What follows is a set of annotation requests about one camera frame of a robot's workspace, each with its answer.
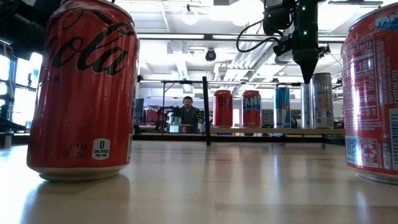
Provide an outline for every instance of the dark shirt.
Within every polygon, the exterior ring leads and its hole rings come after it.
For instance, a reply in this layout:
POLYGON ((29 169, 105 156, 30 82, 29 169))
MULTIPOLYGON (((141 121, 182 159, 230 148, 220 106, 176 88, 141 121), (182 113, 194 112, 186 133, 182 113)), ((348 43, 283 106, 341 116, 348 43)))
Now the dark shirt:
POLYGON ((190 127, 187 127, 188 133, 197 133, 198 132, 198 121, 193 118, 195 111, 198 110, 196 107, 191 107, 188 111, 185 107, 180 108, 181 112, 181 124, 190 124, 190 127))

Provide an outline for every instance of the black pole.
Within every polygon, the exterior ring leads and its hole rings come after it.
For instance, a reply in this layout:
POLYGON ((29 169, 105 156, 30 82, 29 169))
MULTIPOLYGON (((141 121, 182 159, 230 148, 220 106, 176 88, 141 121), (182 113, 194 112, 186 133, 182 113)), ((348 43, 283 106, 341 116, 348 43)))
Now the black pole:
POLYGON ((207 89, 207 78, 202 77, 203 82, 203 100, 205 101, 205 128, 206 128, 206 145, 210 146, 210 115, 209 115, 209 96, 207 89))
POLYGON ((165 93, 166 93, 166 82, 163 82, 163 106, 162 106, 162 116, 163 116, 163 125, 162 125, 162 135, 163 135, 163 133, 164 133, 164 125, 165 125, 165 122, 166 122, 166 118, 164 117, 164 95, 165 95, 165 93))

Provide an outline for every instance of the man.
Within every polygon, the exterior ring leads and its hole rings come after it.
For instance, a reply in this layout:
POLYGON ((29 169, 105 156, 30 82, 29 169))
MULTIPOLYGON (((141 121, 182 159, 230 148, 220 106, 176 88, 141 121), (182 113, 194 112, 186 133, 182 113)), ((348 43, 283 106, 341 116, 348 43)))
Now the man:
POLYGON ((184 104, 184 107, 180 108, 180 114, 181 114, 181 123, 182 124, 190 124, 189 127, 187 127, 187 132, 188 133, 197 133, 198 132, 198 122, 201 123, 201 120, 197 121, 193 115, 198 108, 192 106, 193 100, 191 96, 186 96, 182 100, 182 103, 184 104))

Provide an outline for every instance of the coca-cola zero can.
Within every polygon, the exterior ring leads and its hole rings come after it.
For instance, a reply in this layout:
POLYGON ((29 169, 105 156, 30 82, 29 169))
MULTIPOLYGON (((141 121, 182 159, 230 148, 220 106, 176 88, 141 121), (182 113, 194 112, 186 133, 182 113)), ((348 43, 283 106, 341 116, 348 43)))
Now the coca-cola zero can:
POLYGON ((217 90, 213 97, 213 126, 233 126, 233 97, 229 90, 217 90))
POLYGON ((62 1, 49 20, 27 155, 42 178, 95 180, 131 157, 139 40, 104 0, 62 1))

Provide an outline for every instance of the light blue can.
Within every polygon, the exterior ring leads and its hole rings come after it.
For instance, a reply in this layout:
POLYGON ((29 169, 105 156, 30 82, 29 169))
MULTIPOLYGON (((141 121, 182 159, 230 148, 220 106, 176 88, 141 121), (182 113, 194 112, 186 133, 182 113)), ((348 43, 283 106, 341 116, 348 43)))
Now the light blue can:
POLYGON ((275 88, 274 96, 274 128, 291 128, 290 90, 289 88, 275 88))

